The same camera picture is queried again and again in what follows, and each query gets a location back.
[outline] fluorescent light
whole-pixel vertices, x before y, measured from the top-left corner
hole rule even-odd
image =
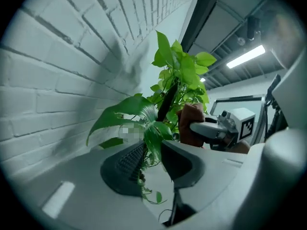
[[[236,67],[244,62],[247,62],[253,58],[256,58],[259,55],[262,55],[265,53],[265,49],[262,45],[258,46],[257,48],[252,49],[251,51],[248,51],[247,53],[245,53],[244,55],[234,59],[233,61],[230,61],[229,63],[227,63],[226,65],[229,68],[233,68]]]

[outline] glove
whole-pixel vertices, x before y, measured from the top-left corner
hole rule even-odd
[[[184,105],[183,109],[177,111],[176,114],[178,116],[180,142],[195,147],[201,147],[203,141],[191,131],[190,124],[193,122],[205,121],[202,103],[187,103]]]

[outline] pothos plant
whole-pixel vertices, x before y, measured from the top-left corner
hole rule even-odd
[[[159,74],[158,83],[151,86],[154,92],[147,98],[142,93],[128,97],[119,104],[106,108],[91,128],[89,136],[96,130],[133,124],[138,132],[143,134],[143,163],[139,176],[139,185],[142,187],[143,198],[152,204],[163,203],[162,195],[156,192],[156,201],[148,199],[147,195],[152,190],[145,187],[143,171],[148,167],[156,166],[161,161],[162,140],[172,140],[172,133],[178,132],[178,117],[176,112],[186,103],[202,103],[206,113],[206,104],[209,103],[204,84],[199,75],[208,71],[208,66],[216,59],[207,52],[193,56],[183,52],[180,43],[175,42],[170,46],[167,37],[157,31],[158,50],[152,65],[163,68]],[[134,115],[127,119],[124,114]],[[104,149],[122,144],[121,137],[111,138],[100,146]]]

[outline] white brick wall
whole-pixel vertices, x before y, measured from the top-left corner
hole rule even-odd
[[[185,14],[163,22],[186,1],[26,0],[0,42],[0,165],[7,174],[34,175],[36,166],[41,173],[41,164],[89,150],[85,139],[103,109],[155,81],[147,71],[154,29],[178,38]],[[95,132],[90,147],[116,135],[117,127]]]

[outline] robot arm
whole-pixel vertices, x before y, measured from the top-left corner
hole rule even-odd
[[[216,116],[206,115],[205,122],[192,123],[190,129],[210,144],[214,150],[230,148],[253,134],[255,113],[246,108],[223,111]],[[224,144],[224,138],[230,137],[231,142]]]

